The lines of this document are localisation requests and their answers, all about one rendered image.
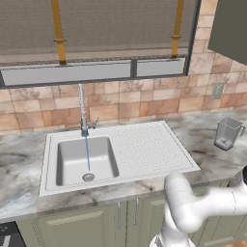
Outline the white sink with drainboard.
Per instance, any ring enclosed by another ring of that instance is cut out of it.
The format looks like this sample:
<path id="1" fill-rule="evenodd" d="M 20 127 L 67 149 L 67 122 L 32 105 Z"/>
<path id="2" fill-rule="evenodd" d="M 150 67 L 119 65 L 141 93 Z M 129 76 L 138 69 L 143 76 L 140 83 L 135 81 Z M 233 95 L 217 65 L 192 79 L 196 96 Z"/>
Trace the white sink with drainboard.
<path id="1" fill-rule="evenodd" d="M 199 166 L 164 121 L 46 136 L 40 195 L 194 172 Z"/>

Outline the silver spring faucet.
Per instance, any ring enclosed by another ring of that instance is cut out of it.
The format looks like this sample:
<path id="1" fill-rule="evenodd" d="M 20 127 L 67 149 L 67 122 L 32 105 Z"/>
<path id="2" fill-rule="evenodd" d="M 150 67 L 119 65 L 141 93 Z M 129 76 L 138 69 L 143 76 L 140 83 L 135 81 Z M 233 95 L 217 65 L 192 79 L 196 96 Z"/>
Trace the silver spring faucet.
<path id="1" fill-rule="evenodd" d="M 87 123 L 87 116 L 86 116 L 86 108 L 85 108 L 85 99 L 83 95 L 83 85 L 78 84 L 79 88 L 79 104 L 80 104 L 80 111 L 81 111 L 81 135 L 83 137 L 87 137 L 89 135 L 88 129 L 89 128 L 96 128 L 97 121 L 94 123 Z"/>

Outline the clear grey jug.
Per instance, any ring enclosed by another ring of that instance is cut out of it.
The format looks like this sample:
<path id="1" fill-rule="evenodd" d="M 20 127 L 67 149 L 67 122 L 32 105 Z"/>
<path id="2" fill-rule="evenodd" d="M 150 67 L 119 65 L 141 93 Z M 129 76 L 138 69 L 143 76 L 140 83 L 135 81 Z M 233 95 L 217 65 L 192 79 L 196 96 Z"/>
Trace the clear grey jug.
<path id="1" fill-rule="evenodd" d="M 214 145 L 223 151 L 231 149 L 237 138 L 241 137 L 246 127 L 242 122 L 226 117 L 217 122 Z"/>

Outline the window with grey blind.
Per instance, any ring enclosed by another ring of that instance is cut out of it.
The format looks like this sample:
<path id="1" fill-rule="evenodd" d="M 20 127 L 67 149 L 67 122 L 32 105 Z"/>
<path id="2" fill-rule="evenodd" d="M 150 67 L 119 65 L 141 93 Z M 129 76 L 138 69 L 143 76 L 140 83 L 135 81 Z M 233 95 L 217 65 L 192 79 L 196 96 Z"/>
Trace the window with grey blind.
<path id="1" fill-rule="evenodd" d="M 0 89 L 184 75 L 200 0 L 0 0 Z"/>

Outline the black dishwasher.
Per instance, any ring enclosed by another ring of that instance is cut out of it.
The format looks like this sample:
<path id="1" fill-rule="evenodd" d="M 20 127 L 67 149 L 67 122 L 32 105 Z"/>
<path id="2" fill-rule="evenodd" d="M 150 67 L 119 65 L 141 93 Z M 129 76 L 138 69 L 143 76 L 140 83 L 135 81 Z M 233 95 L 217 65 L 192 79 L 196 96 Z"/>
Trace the black dishwasher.
<path id="1" fill-rule="evenodd" d="M 26 247 L 15 222 L 0 224 L 0 247 Z"/>

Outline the grey wall socket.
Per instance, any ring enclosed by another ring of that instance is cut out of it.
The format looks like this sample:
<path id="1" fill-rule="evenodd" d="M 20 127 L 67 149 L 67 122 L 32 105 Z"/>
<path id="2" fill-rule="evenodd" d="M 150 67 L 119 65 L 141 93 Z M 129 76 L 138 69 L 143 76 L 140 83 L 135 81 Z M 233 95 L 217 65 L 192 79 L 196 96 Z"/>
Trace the grey wall socket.
<path id="1" fill-rule="evenodd" d="M 215 82 L 213 84 L 213 89 L 212 89 L 212 93 L 211 93 L 211 99 L 215 100 L 215 99 L 220 99 L 223 93 L 225 87 L 225 82 L 224 81 L 219 81 L 219 82 Z"/>

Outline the grey-green wall cupboard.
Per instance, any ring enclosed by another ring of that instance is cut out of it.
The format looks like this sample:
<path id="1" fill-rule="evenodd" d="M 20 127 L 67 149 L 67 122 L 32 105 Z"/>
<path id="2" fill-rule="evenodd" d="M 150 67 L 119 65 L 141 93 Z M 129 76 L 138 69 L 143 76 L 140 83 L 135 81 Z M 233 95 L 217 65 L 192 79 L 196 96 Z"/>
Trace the grey-green wall cupboard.
<path id="1" fill-rule="evenodd" d="M 208 48 L 247 66 L 247 0 L 218 0 Z"/>

